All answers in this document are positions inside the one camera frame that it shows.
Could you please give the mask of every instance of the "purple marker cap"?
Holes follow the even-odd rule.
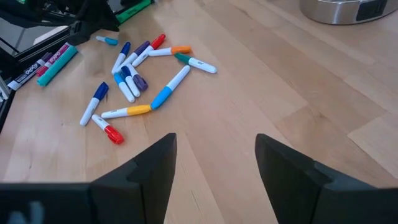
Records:
[[[141,46],[139,46],[134,53],[136,53],[137,55],[140,55],[148,46],[150,45],[150,42],[147,40],[145,41],[143,44],[141,44]]]
[[[47,62],[48,60],[50,60],[50,58],[52,57],[53,53],[47,52],[45,53],[45,55],[42,57],[42,60],[44,62]]]
[[[140,89],[140,91],[145,91],[146,89],[148,89],[147,82],[141,76],[139,76],[138,74],[134,75],[132,77],[132,80],[134,81],[134,83],[136,84],[138,89]]]

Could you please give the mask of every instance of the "teal marker cap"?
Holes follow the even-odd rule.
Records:
[[[181,62],[185,63],[185,64],[189,64],[189,60],[191,59],[191,57],[189,57],[186,54],[181,54],[181,53],[177,53],[174,55],[177,59],[179,59]]]

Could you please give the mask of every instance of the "teal marker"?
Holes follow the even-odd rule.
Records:
[[[102,42],[105,42],[105,43],[107,43],[109,45],[112,45],[112,46],[116,46],[119,43],[118,40],[112,39],[112,38],[109,38],[109,37],[96,36],[95,39],[97,39],[99,41],[102,41]]]

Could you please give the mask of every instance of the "yellow marker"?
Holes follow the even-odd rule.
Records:
[[[139,106],[130,106],[128,108],[112,110],[108,112],[104,112],[101,114],[101,117],[106,118],[120,118],[123,116],[132,116],[143,113],[148,113],[152,110],[150,105],[139,105]]]

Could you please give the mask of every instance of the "red marker cap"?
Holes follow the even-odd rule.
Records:
[[[150,45],[154,49],[157,49],[163,43],[164,39],[166,39],[166,35],[162,34],[162,35],[158,36],[154,41],[152,41],[152,43]]]
[[[108,134],[108,138],[115,144],[122,144],[124,141],[123,136],[114,127],[108,125],[104,129],[105,133]]]

